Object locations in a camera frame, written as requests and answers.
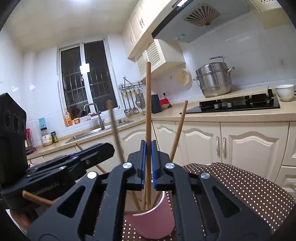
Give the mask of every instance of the kitchen sink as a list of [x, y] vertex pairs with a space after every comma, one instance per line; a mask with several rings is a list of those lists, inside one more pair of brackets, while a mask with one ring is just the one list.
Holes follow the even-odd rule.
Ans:
[[[123, 125], [126, 125], [128, 123], [132, 123], [133, 120], [118, 120], [118, 122], [115, 124], [116, 127], [119, 127], [119, 126], [123, 126]], [[92, 131], [89, 131], [87, 133], [82, 133], [82, 134], [79, 134], [79, 135], [75, 135], [73, 137], [71, 137], [68, 141], [66, 141], [66, 143], [69, 143], [69, 142], [73, 142], [73, 141], [78, 141], [82, 138], [85, 138], [85, 137], [89, 137], [89, 136], [92, 136], [92, 135], [96, 135], [98, 133], [102, 133], [102, 132], [105, 132], [105, 131], [108, 131], [108, 130], [111, 130], [112, 129], [112, 125], [107, 125], [105, 126], [105, 129], [102, 130], [102, 128], [98, 128], [98, 129], [94, 129]]]

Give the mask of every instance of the countertop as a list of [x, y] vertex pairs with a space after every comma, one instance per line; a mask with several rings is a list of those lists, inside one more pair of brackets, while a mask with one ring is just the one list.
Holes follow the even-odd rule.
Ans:
[[[267, 87], [252, 88], [235, 91], [223, 96], [219, 96], [220, 99], [233, 98], [241, 95], [249, 95], [252, 93], [264, 93], [267, 92]], [[199, 101], [196, 100], [189, 102], [187, 109], [191, 109], [199, 104]], [[194, 122], [276, 122], [276, 121], [296, 121], [296, 97], [290, 102], [282, 102], [279, 99], [280, 109], [271, 109], [271, 110], [247, 110], [247, 111], [232, 111], [232, 112], [218, 112], [218, 113], [199, 113], [199, 114], [186, 114], [185, 121], [194, 121]], [[152, 121], [179, 121], [180, 112], [182, 111], [183, 103], [174, 104], [172, 108], [168, 108], [160, 113], [152, 114]], [[133, 117], [128, 118], [133, 120], [132, 123], [120, 126], [118, 131], [122, 131], [133, 126], [142, 124], [146, 122], [146, 116], [142, 113], [134, 115]], [[52, 152], [56, 152], [62, 149], [66, 149], [72, 146], [75, 146], [76, 143], [85, 143], [103, 136], [107, 136], [113, 133], [113, 130], [104, 131], [96, 135], [85, 137], [76, 142], [65, 143], [69, 138], [60, 140], [58, 143], [54, 143], [50, 146], [43, 147], [38, 149], [31, 155], [27, 156], [27, 159], [36, 158], [43, 156]]]

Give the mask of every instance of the hanging rack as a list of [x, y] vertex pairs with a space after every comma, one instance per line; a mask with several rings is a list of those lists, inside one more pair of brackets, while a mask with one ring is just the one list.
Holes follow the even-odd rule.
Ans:
[[146, 88], [145, 84], [143, 84], [140, 81], [131, 83], [126, 79], [126, 77], [123, 77], [123, 79], [124, 79], [124, 84], [118, 85], [119, 91], [128, 91], [128, 90], [133, 90], [133, 89], [136, 90], [137, 88]]

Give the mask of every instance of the gas stove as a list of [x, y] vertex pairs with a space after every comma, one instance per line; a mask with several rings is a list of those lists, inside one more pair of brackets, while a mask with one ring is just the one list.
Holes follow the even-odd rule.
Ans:
[[186, 111], [186, 114], [215, 113], [240, 110], [279, 109], [279, 101], [268, 89], [268, 94], [255, 94], [230, 99], [217, 99], [200, 102], [199, 106]]

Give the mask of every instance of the person's finger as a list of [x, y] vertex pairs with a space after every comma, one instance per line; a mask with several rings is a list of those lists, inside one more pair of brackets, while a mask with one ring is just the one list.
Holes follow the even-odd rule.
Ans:
[[17, 222], [17, 224], [23, 228], [24, 230], [28, 230], [29, 225], [30, 225], [30, 221], [28, 219], [28, 217], [23, 214], [23, 213], [15, 213], [13, 211], [10, 210], [10, 215], [12, 216], [12, 218]]

